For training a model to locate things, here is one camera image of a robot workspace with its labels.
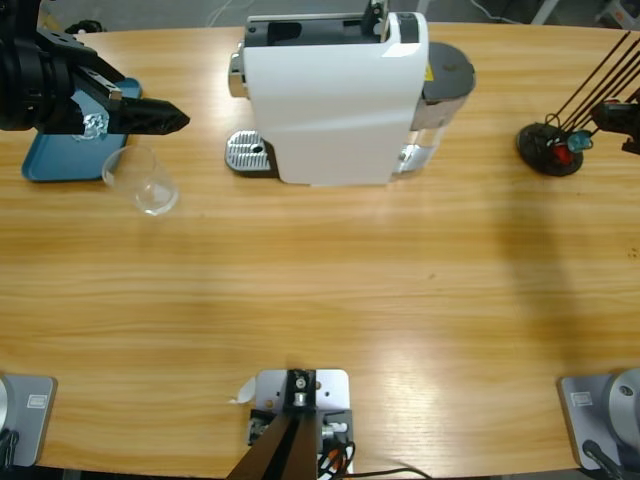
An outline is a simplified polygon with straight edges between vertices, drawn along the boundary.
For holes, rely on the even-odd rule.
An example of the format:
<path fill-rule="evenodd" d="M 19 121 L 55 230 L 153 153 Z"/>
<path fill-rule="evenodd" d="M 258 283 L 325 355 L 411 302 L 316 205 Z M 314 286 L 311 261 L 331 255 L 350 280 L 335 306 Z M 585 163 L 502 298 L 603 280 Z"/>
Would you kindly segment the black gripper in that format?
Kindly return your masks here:
<path fill-rule="evenodd" d="M 1 38 L 1 128 L 79 133 L 84 116 L 73 95 L 83 90 L 109 101 L 125 76 L 73 35 L 38 28 Z M 109 134 L 168 135 L 190 117 L 168 101 L 123 97 L 108 109 Z"/>

